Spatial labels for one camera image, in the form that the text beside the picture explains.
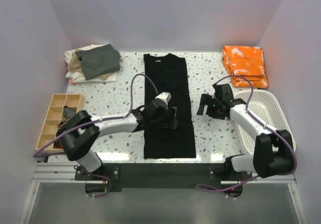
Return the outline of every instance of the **light purple wall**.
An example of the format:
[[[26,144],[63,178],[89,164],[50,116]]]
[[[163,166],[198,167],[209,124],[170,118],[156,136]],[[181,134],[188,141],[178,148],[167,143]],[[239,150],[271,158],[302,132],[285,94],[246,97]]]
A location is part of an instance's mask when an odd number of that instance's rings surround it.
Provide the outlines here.
[[[282,0],[50,0],[75,47],[221,50],[256,45]]]
[[[49,0],[0,0],[0,223],[18,223],[51,94],[71,49]]]
[[[270,91],[280,101],[297,143],[299,193],[309,223],[321,211],[321,0],[283,0],[259,45]]]

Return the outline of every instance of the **gray folded shirt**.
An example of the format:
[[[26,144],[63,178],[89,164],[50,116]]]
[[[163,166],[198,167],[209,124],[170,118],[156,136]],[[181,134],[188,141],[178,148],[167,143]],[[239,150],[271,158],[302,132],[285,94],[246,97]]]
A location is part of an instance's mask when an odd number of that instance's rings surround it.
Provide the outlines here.
[[[86,80],[120,70],[120,53],[111,44],[76,52]]]

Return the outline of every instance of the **metal frame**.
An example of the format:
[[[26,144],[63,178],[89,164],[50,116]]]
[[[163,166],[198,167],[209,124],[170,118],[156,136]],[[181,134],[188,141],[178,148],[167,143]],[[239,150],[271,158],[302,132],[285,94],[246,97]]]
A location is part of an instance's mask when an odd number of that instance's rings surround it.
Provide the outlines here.
[[[100,181],[76,181],[74,166],[77,163],[37,163],[32,184],[20,219],[20,224],[28,224],[36,201],[40,183],[100,183]],[[221,184],[235,184],[236,181],[221,181]],[[307,218],[297,191],[294,175],[257,178],[250,184],[287,184],[299,224],[306,224]]]
[[[29,220],[30,220],[30,217],[32,214],[32,210],[34,209],[34,205],[36,202],[39,186],[40,186],[39,182],[31,183],[29,193],[28,193],[28,196],[26,199],[24,209],[22,211],[22,215],[21,215],[19,224],[28,224],[29,223]]]

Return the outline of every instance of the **black t-shirt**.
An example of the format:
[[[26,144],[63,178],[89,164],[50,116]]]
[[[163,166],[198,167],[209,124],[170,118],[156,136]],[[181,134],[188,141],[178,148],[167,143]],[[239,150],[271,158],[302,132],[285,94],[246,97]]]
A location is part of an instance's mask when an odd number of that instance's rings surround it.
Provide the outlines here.
[[[170,92],[169,107],[177,107],[175,130],[150,126],[144,132],[144,158],[196,158],[191,99],[185,58],[173,54],[163,57],[144,55],[145,74],[158,91]],[[151,83],[145,80],[145,104],[156,97]]]

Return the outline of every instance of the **orange cloth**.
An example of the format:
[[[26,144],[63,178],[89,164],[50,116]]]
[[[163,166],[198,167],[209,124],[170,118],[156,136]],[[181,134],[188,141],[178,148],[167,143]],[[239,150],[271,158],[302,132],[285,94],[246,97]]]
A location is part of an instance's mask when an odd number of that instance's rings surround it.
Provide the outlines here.
[[[264,71],[263,51],[259,47],[224,46],[223,64],[229,75],[239,75],[250,80],[254,87],[268,88]],[[232,77],[234,87],[249,87],[248,82]]]

